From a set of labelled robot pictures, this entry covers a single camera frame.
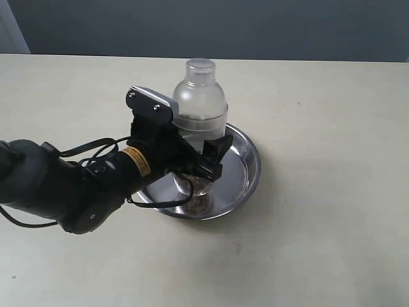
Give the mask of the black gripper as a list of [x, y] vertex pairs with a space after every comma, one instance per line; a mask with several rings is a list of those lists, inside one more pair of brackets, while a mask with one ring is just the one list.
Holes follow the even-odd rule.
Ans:
[[151, 184], [171, 171], [190, 174], [194, 167], [197, 177], [216, 181], [222, 175], [222, 160], [232, 144], [232, 135], [205, 140], [200, 155], [172, 123], [160, 126], [149, 119], [135, 116], [126, 155], [137, 168], [143, 184]]

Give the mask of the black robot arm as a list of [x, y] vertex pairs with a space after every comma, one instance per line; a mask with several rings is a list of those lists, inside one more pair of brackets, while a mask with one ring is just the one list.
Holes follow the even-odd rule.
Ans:
[[103, 138], [67, 152], [20, 139], [1, 142], [1, 208], [45, 218], [68, 233], [97, 229], [132, 196], [169, 173], [194, 194], [193, 177], [214, 182], [230, 135], [205, 141], [195, 150], [172, 123], [134, 118], [127, 144]]

